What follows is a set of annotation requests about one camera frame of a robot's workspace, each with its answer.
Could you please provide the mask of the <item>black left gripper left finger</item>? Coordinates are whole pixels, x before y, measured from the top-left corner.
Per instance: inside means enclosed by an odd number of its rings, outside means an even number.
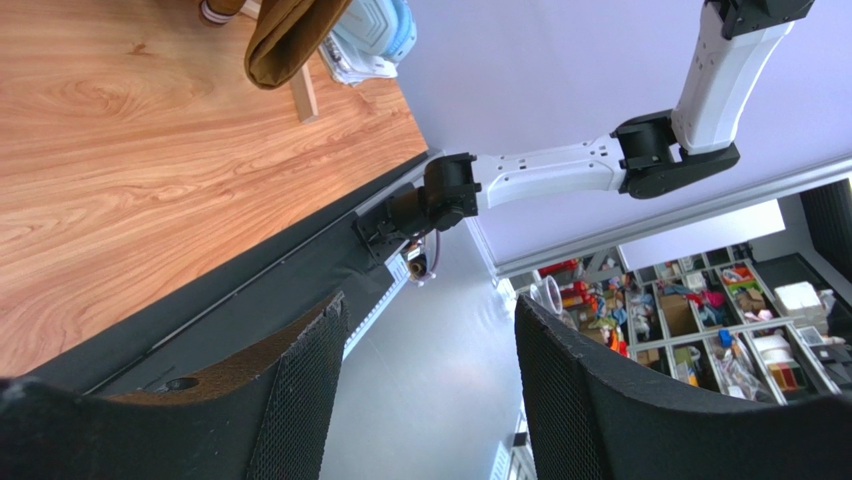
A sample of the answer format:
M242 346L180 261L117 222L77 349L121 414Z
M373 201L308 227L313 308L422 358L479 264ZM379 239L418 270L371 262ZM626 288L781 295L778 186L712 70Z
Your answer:
M1 382L5 479L316 479L343 351L335 292L267 338L155 391Z

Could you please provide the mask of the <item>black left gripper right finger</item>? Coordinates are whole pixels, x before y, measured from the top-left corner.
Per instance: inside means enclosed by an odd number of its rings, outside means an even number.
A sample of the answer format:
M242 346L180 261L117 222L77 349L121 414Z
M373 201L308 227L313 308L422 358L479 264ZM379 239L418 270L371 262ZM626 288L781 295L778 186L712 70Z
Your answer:
M646 368L515 307L529 437L541 479L847 479L851 401L738 399Z

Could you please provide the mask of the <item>brown trousers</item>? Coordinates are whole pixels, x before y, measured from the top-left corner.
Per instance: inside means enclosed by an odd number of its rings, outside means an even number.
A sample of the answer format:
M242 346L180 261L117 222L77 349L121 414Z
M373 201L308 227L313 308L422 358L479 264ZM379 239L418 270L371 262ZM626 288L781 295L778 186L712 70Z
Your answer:
M290 81L328 36L350 0L263 0L244 59L260 89Z

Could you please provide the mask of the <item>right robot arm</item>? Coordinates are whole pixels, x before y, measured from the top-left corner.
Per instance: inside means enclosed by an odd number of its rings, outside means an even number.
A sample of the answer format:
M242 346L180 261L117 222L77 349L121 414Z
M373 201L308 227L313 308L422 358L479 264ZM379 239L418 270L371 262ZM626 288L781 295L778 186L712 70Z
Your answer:
M632 118L582 143L517 155L457 153L430 160L353 225L376 261L483 210L573 191L653 199L735 166L735 137L766 63L808 1L707 1L677 105Z

